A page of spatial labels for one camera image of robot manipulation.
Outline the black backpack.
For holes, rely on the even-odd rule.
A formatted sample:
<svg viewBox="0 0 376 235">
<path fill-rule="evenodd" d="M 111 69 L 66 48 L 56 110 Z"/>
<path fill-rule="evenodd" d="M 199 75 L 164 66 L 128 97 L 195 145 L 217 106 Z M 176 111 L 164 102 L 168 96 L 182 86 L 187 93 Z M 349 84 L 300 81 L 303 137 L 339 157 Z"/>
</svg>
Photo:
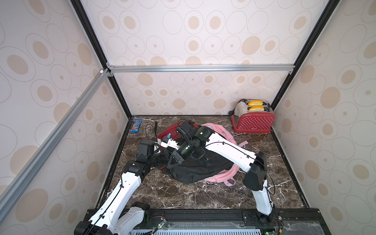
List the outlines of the black backpack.
<svg viewBox="0 0 376 235">
<path fill-rule="evenodd" d="M 205 150 L 199 143 L 194 141 L 183 143 L 180 149 L 183 147 L 193 149 L 193 153 L 181 165 L 168 167 L 167 163 L 161 168 L 164 174 L 181 183 L 191 184 L 209 178 L 223 170 L 229 170 L 233 163 L 213 151 Z M 170 157 L 174 150 L 172 147 L 163 148 L 161 154 L 169 155 Z"/>
</svg>

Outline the red backpack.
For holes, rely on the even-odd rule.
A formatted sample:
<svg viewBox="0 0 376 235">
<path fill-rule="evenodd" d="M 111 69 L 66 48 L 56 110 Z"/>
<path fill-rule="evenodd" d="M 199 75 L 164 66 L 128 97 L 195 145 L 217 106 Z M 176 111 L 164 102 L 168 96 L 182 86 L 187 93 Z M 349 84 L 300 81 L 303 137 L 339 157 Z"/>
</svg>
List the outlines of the red backpack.
<svg viewBox="0 0 376 235">
<path fill-rule="evenodd" d="M 170 138 L 171 139 L 174 139 L 174 140 L 179 140 L 179 141 L 184 141 L 185 138 L 183 136 L 181 136 L 177 131 L 176 129 L 180 126 L 183 126 L 183 127 L 189 127 L 190 129 L 192 129 L 192 133 L 191 134 L 188 134 L 186 135 L 186 137 L 192 137 L 194 135 L 194 133 L 198 130 L 199 126 L 192 122 L 192 121 L 182 121 L 182 122 L 179 122 L 179 123 L 176 123 L 170 127 L 168 127 L 167 129 L 165 129 L 161 134 L 159 134 L 157 136 L 157 139 L 160 139 L 162 140 L 164 137 L 167 137 L 168 134 L 170 135 Z"/>
</svg>

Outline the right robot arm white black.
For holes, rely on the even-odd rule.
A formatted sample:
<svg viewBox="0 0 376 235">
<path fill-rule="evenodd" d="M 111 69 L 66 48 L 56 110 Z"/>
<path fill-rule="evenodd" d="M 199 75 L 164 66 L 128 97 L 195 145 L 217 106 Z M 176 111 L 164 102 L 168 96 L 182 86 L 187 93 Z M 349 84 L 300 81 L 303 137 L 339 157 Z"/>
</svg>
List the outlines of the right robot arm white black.
<svg viewBox="0 0 376 235">
<path fill-rule="evenodd" d="M 215 152 L 246 172 L 242 182 L 252 191 L 257 211 L 265 216 L 271 215 L 273 202 L 268 191 L 268 171 L 264 153 L 245 150 L 229 142 L 207 126 L 198 128 L 191 137 L 187 137 L 188 132 L 185 129 L 178 127 L 178 134 L 186 140 L 181 145 L 171 138 L 164 138 L 161 142 L 162 147 L 174 148 L 169 160 L 173 163 L 168 163 L 168 168 L 180 165 L 192 153 L 196 153 L 199 158 L 202 158 L 207 151 Z"/>
</svg>

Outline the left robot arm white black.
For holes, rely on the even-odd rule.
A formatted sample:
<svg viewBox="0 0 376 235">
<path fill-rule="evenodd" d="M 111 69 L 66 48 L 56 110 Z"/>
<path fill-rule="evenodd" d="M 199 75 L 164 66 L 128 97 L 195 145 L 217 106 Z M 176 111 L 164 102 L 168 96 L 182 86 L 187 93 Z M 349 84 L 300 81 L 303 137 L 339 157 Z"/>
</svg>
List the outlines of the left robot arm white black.
<svg viewBox="0 0 376 235">
<path fill-rule="evenodd" d="M 163 163 L 160 144 L 160 140 L 139 143 L 136 158 L 125 165 L 113 192 L 91 218 L 79 222 L 74 229 L 75 235 L 128 235 L 142 223 L 147 205 L 142 203 L 132 206 L 125 214 L 122 212 L 151 169 Z"/>
</svg>

